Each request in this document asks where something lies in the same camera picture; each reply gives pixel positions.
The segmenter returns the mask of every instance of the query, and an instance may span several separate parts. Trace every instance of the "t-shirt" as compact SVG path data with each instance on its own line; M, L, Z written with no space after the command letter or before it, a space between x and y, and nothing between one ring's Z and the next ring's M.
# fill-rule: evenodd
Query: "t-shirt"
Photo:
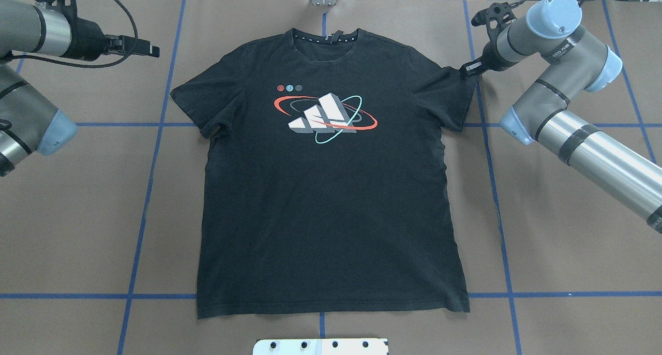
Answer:
M235 49L171 95L210 139L199 319L469 312L440 128L476 79L357 29Z

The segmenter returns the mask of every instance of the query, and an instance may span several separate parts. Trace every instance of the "robotic arm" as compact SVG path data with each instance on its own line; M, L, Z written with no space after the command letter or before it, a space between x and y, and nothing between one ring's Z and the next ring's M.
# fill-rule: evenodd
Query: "robotic arm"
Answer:
M662 233L662 169L567 110L580 91L599 91L622 69L621 59L580 25L576 0L543 0L516 20L511 5L495 3L472 25L487 25L483 55L463 65L464 77L505 70L540 53L550 65L501 119L528 145L551 150ZM490 28L490 22L497 26Z
M50 155L76 134L77 127L61 110L6 65L22 51L74 60L94 61L101 55L123 57L104 65L78 65L100 68L116 65L132 54L159 56L159 48L134 36L106 35L99 25L78 18L76 0L35 0L40 6L0 0L0 176L14 170L33 151ZM71 65L45 59L51 63Z

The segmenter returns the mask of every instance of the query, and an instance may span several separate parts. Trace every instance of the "clothing tag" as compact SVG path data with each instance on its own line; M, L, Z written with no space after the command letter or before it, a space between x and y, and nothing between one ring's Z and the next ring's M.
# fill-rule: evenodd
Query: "clothing tag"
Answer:
M333 33L333 36L331 36L331 42L336 43L338 41L338 38L340 38L340 35L342 35L342 31L338 30L337 32Z

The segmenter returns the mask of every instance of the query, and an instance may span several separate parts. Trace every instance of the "shirt sleeve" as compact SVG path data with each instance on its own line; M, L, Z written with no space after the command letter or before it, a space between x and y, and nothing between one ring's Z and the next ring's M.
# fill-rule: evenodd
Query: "shirt sleeve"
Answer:
M190 81L176 87L170 96L200 129L205 138L229 134L244 95L242 48L223 56Z
M463 80L459 70L442 68L413 48L407 68L414 75L409 80L412 101L432 114L442 128L462 131L478 77Z

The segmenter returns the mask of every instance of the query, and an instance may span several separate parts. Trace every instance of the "light blue cap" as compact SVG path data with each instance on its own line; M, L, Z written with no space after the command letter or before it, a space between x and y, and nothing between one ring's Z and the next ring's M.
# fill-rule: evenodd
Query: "light blue cap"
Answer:
M605 66L601 70L600 75L598 75L598 78L596 78L595 81L584 90L589 91L589 93L602 90L607 84L610 84L619 76L621 69L623 69L623 61L614 53L614 51L612 51L611 48L609 48L609 46L607 46L607 60L605 61Z
M577 0L542 0L526 13L526 24L537 36L546 39L567 37L581 23Z
M58 109L55 117L53 117L53 120L51 120L50 125L46 129L46 133L43 134L42 141L37 147L37 152L42 155L54 154L59 148L68 143L76 135L77 131L78 126Z
M515 108L513 107L508 109L508 112L506 112L501 118L501 121L499 121L499 125L506 131L506 133L509 133L510 136L520 141L523 145L529 145L535 141L534 138L531 137L531 134L529 134L529 131L524 128L522 121L520 121L520 117L517 116Z

